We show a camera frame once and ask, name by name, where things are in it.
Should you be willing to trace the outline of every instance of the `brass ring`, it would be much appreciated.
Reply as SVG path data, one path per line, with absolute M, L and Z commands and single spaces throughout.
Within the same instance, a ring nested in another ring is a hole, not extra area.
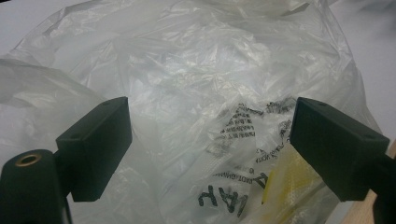
M 41 160 L 40 154 L 38 154 L 38 153 L 29 154 L 29 155 L 19 158 L 17 160 L 17 162 L 15 162 L 15 165 L 20 166 L 20 167 L 30 166 L 32 164 L 35 164 L 39 160 Z

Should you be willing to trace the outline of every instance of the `plastic wrinkle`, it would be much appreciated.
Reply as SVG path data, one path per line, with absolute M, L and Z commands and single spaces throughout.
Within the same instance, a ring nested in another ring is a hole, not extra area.
M 76 224 L 260 221 L 252 214 L 299 96 L 378 130 L 325 1 L 90 1 L 48 17 L 0 60 L 1 164 L 56 150 L 60 133 L 119 96 L 133 144 L 100 200 L 71 203 Z M 335 206 L 310 202 L 295 213 L 303 223 Z

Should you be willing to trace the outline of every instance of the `white surface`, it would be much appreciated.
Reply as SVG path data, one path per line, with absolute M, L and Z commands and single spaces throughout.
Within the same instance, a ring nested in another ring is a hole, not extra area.
M 0 3 L 0 55 L 8 53 L 52 13 L 87 0 L 12 0 Z
M 340 0 L 331 9 L 361 70 L 367 105 L 392 141 L 396 138 L 396 1 Z

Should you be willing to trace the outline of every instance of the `crumpled plastic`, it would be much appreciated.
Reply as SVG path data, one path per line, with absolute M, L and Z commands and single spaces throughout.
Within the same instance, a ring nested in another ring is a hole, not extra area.
M 75 223 L 253 223 L 299 96 L 379 130 L 325 1 L 91 1 L 5 58 L 2 164 L 129 97 L 134 142 L 101 200 L 71 203 Z
M 262 202 L 264 206 L 245 220 L 257 224 L 325 223 L 338 199 L 297 150 L 286 144 L 268 177 Z

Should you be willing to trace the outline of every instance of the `plastic bag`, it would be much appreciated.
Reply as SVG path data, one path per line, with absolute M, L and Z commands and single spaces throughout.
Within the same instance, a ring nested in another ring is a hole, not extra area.
M 62 70 L 95 92 L 86 104 L 129 97 L 133 146 L 101 200 L 71 204 L 74 222 L 249 222 L 288 141 L 298 96 L 378 130 L 330 10 L 325 2 L 304 3 L 91 1 L 55 13 L 26 36 L 7 58 Z M 293 11 L 298 6 L 307 7 Z M 56 94 L 42 90 L 42 101 Z M 30 120 L 50 126 L 52 116 Z M 15 134 L 2 141 L 25 141 L 22 126 L 11 126 Z M 29 149 L 48 134 L 33 132 L 40 137 Z
M 249 223 L 325 223 L 338 199 L 291 144 L 282 149 Z
M 103 97 L 59 70 L 0 60 L 0 164 L 18 154 L 45 148 Z

